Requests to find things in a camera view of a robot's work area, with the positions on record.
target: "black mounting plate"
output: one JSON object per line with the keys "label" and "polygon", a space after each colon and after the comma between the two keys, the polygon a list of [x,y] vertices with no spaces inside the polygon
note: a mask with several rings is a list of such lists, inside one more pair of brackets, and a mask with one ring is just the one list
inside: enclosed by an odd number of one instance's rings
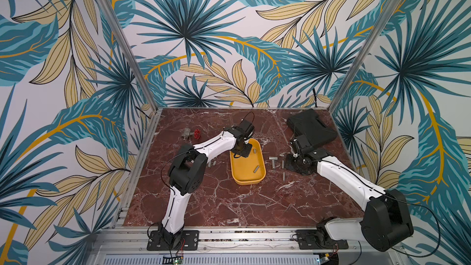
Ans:
{"label": "black mounting plate", "polygon": [[[184,230],[181,233],[181,237],[185,240],[185,245],[183,246],[184,251],[196,251],[198,249],[198,237],[200,232],[198,230]],[[174,248],[169,248],[167,243],[161,238],[158,230],[153,230],[150,232],[150,239],[147,243],[148,251],[168,251],[170,250],[179,250],[181,248],[181,242]]]}
{"label": "black mounting plate", "polygon": [[321,236],[323,233],[317,229],[296,230],[298,237],[298,244],[300,250],[333,250],[339,247],[339,250],[346,250],[349,248],[346,240],[333,240],[325,238],[322,245],[316,241],[316,236]]}

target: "metal grille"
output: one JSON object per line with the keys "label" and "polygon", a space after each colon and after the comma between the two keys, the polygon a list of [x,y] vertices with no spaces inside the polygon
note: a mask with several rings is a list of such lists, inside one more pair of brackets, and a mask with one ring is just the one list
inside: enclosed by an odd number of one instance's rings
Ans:
{"label": "metal grille", "polygon": [[[185,255],[191,265],[319,265],[318,255],[287,254],[198,254]],[[107,255],[104,265],[160,265],[162,255]]]}

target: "red valve handle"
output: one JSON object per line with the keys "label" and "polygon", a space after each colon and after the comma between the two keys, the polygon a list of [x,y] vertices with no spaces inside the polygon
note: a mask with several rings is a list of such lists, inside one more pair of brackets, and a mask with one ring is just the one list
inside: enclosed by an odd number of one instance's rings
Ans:
{"label": "red valve handle", "polygon": [[201,131],[199,129],[196,129],[195,133],[193,134],[193,137],[195,139],[200,139],[201,138]]}

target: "yellow tray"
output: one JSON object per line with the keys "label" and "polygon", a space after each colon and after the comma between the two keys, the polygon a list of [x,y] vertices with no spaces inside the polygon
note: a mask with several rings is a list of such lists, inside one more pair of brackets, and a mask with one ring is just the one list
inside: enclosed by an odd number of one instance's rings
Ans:
{"label": "yellow tray", "polygon": [[[255,185],[262,181],[267,174],[260,143],[253,138],[249,139],[249,143],[252,144],[252,150],[247,158],[239,157],[235,159],[234,153],[230,152],[232,178],[240,186]],[[254,173],[253,171],[257,166],[260,166],[260,168]]]}

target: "metal tube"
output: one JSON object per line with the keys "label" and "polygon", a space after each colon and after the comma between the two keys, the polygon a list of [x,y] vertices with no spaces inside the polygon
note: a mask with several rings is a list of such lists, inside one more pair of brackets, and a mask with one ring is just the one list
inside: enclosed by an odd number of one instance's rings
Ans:
{"label": "metal tube", "polygon": [[124,32],[122,31],[121,24],[116,17],[115,11],[113,10],[111,3],[109,0],[96,0],[100,11],[103,13],[108,25],[110,26],[111,32],[116,38],[116,42],[118,43],[121,52],[124,54],[129,67],[131,68],[134,77],[136,77],[136,82],[141,86],[141,89],[144,93],[144,97],[147,100],[148,104],[150,105],[152,111],[157,110],[156,101],[151,94],[147,83],[144,80],[144,75],[142,74],[141,69],[139,68],[139,64],[132,53],[131,46],[129,45]]}

